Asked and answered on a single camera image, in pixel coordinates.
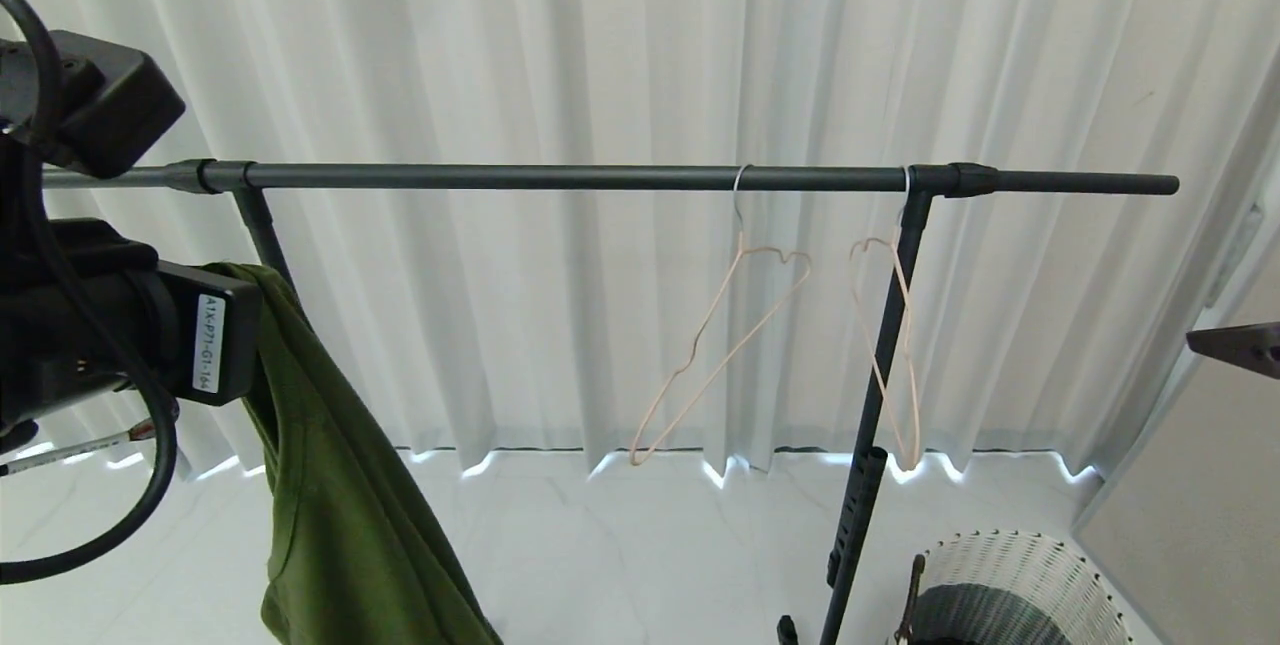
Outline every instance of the curtain fold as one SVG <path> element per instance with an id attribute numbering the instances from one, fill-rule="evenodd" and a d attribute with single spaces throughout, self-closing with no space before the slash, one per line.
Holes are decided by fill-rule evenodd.
<path id="1" fill-rule="evenodd" d="M 145 49 L 188 104 L 145 165 L 663 163 L 1166 171 L 1174 198 L 938 200 L 914 288 L 925 448 L 1116 462 L 1194 317 L 1276 131 L 1277 0 L 31 0 L 51 27 Z M 4 24 L 6 33 L 13 28 Z M 392 439 L 626 447 L 732 257 L 723 193 L 270 191 L 301 297 Z M 253 261 L 229 197 L 56 191 L 178 262 Z M 901 195 L 741 195 L 749 244 L 814 271 L 678 427 L 717 471 L 851 448 Z M 795 282 L 732 284 L 655 435 Z M 887 408 L 909 422 L 901 361 Z M 132 425 L 105 395 L 72 442 Z M 261 462 L 238 404 L 188 404 L 192 474 Z M 879 442 L 891 449 L 887 420 Z M 111 453 L 114 459 L 129 453 Z"/>

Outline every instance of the laundry basket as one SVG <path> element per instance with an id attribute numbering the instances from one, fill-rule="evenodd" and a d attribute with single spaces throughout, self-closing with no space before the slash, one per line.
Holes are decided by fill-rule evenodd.
<path id="1" fill-rule="evenodd" d="M 1016 530 L 956 534 L 924 553 L 923 568 L 891 642 L 1133 642 L 1102 575 L 1061 540 Z"/>

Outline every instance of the beige wall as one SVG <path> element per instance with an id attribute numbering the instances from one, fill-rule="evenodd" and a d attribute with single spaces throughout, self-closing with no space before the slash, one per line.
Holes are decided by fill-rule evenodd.
<path id="1" fill-rule="evenodd" d="M 1280 247 L 1229 325 L 1280 320 Z M 1169 645 L 1280 642 L 1280 381 L 1199 358 L 1076 540 Z"/>

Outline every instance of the white tile floor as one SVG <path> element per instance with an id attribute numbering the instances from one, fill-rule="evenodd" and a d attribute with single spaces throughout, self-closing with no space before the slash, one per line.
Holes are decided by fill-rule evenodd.
<path id="1" fill-rule="evenodd" d="M 906 482 L 886 476 L 841 642 L 883 642 L 911 555 L 933 541 L 974 527 L 1065 538 L 1098 486 L 1068 481 L 1052 456 L 979 456 L 963 477 L 943 462 L 931 456 Z M 817 641 L 847 459 L 780 454 L 768 474 L 735 467 L 722 482 L 692 453 L 640 468 L 622 457 L 589 479 L 580 453 L 499 453 L 465 479 L 452 453 L 411 467 L 508 645 L 772 645 L 783 613 Z M 93 535 L 146 477 L 97 461 L 45 471 L 5 481 L 5 559 Z M 261 477 L 178 486 L 119 555 L 6 587 L 0 641 L 268 644 L 269 507 Z M 1156 642 L 1132 623 L 1135 641 Z"/>

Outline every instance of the olive green garment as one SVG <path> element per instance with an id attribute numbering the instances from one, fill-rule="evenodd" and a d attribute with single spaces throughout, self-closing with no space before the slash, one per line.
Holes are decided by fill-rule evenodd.
<path id="1" fill-rule="evenodd" d="M 269 267 L 244 398 L 271 488 L 262 622 L 285 644 L 497 645 L 444 531 L 378 422 Z"/>

